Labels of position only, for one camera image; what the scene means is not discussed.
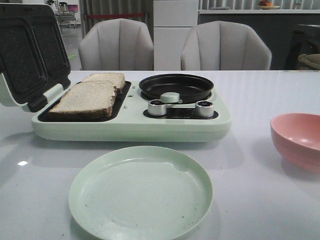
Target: silver knob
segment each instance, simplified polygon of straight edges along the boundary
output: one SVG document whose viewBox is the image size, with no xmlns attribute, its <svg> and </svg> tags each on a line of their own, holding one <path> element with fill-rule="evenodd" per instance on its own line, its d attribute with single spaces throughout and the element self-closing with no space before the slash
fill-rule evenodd
<svg viewBox="0 0 320 240">
<path fill-rule="evenodd" d="M 195 103 L 195 114 L 202 118 L 212 117 L 215 114 L 214 104 L 209 101 L 197 101 Z"/>
<path fill-rule="evenodd" d="M 148 114 L 152 116 L 163 116 L 167 114 L 167 104 L 159 99 L 151 100 L 148 104 Z"/>
</svg>

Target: non-stick plate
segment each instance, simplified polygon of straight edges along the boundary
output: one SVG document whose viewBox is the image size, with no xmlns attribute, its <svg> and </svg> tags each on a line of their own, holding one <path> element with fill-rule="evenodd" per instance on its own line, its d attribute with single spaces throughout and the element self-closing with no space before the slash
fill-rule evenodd
<svg viewBox="0 0 320 240">
<path fill-rule="evenodd" d="M 182 104 L 206 100 L 214 87 L 212 81 L 202 76 L 181 73 L 160 74 L 147 77 L 139 83 L 143 97 L 160 99 L 167 92 L 178 93 Z"/>
<path fill-rule="evenodd" d="M 157 146 L 122 148 L 88 164 L 74 179 L 75 221 L 104 240 L 172 240 L 193 230 L 213 200 L 199 163 Z"/>
</svg>

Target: chair backrest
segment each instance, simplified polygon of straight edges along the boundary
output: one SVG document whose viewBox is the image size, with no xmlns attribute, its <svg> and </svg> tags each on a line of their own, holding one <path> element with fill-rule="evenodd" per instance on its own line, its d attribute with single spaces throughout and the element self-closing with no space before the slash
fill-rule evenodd
<svg viewBox="0 0 320 240">
<path fill-rule="evenodd" d="M 79 56 L 82 70 L 152 70 L 154 46 L 145 23 L 119 18 L 95 24 Z"/>
<path fill-rule="evenodd" d="M 213 21 L 190 30 L 182 50 L 181 68 L 269 70 L 271 59 L 271 51 L 250 26 Z"/>
</svg>

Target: bowl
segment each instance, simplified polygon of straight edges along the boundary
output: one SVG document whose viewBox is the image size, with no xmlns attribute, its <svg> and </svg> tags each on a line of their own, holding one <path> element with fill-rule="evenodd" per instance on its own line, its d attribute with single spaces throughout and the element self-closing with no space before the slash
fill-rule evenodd
<svg viewBox="0 0 320 240">
<path fill-rule="evenodd" d="M 271 120 L 270 126 L 273 144 L 284 159 L 320 173 L 320 115 L 281 114 Z"/>
<path fill-rule="evenodd" d="M 262 10 L 274 10 L 274 9 L 279 9 L 281 6 L 275 6 L 275 5 L 272 5 L 272 6 L 261 6 L 261 5 L 258 5 L 257 7 L 259 9 L 262 9 Z"/>
</svg>

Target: floor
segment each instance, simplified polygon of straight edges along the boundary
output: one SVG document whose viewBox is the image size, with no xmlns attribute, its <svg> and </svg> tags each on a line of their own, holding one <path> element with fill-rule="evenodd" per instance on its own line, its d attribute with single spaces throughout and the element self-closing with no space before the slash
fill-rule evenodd
<svg viewBox="0 0 320 240">
<path fill-rule="evenodd" d="M 78 46 L 82 39 L 82 28 L 77 26 L 63 27 L 61 29 L 61 35 L 65 46 L 66 53 L 71 65 L 71 70 L 81 70 L 81 62 L 79 58 Z"/>
</svg>

